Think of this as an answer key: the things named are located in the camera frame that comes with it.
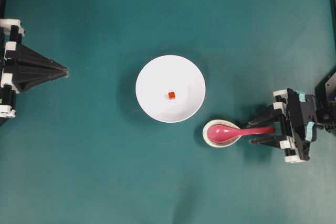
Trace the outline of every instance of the red cube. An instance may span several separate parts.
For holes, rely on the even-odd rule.
[[[168,96],[170,100],[175,99],[175,92],[169,92]]]

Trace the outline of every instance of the teal table surface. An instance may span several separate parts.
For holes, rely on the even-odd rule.
[[[23,43],[70,76],[17,99],[1,127],[0,223],[334,223],[336,138],[311,160],[243,138],[211,148],[211,119],[244,126],[274,90],[314,93],[336,66],[330,0],[7,0]],[[206,81],[181,123],[147,116],[135,81],[177,54]]]

